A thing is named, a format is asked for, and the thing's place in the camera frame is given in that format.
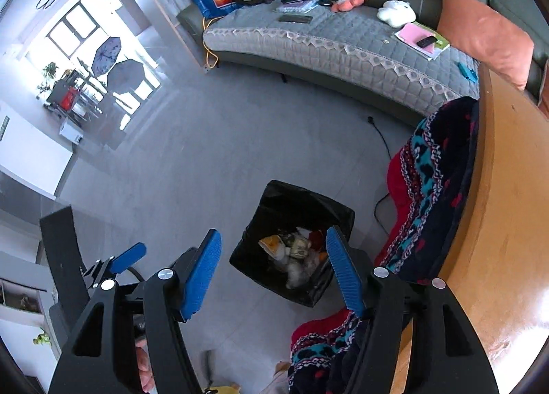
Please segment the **pink notebook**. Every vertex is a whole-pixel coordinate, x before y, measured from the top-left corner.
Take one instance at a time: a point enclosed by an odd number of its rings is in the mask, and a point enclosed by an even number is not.
[[[407,22],[406,25],[400,29],[399,35],[406,42],[406,44],[411,44],[418,49],[419,46],[417,45],[417,42],[426,37],[430,37],[432,33],[416,26],[415,24],[412,24],[411,22]],[[434,44],[430,44],[424,48],[424,50],[429,53],[433,53],[434,47]]]

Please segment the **shelf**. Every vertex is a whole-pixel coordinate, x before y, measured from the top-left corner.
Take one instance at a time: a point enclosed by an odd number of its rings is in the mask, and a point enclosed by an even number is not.
[[[44,326],[44,315],[41,313],[23,311],[5,305],[0,305],[0,319],[27,326]]]
[[[38,290],[0,280],[0,318],[28,326],[42,327]]]

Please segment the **yellow cable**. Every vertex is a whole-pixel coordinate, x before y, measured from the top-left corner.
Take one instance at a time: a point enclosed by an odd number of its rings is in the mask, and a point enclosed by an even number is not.
[[[202,29],[205,31],[208,27],[210,27],[210,24],[212,24],[217,20],[220,20],[221,18],[223,17],[219,16],[217,18],[213,18],[210,21],[208,21],[208,24],[206,24],[206,18],[202,17]],[[204,41],[202,41],[202,45],[204,46],[204,49],[206,49],[206,65],[210,69],[213,69],[218,64],[219,57],[215,53],[213,53],[208,46],[206,46],[206,43]],[[210,55],[215,58],[215,61],[213,62],[212,65],[210,65]]]

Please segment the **wooden table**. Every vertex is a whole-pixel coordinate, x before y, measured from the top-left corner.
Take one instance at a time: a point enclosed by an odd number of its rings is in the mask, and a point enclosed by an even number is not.
[[[549,336],[549,122],[481,66],[479,144],[471,189],[440,272],[487,352],[501,394]],[[392,394],[404,390],[411,331]]]

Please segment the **umbrella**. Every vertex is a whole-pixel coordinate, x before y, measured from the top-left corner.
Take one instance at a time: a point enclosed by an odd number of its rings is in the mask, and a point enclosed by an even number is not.
[[[92,72],[95,77],[109,72],[109,69],[116,63],[116,58],[118,58],[121,50],[122,42],[120,37],[110,37],[95,51],[92,63]]]
[[[143,80],[145,80],[143,63],[130,59],[114,65],[106,77],[106,85],[110,92],[124,94],[135,91]]]

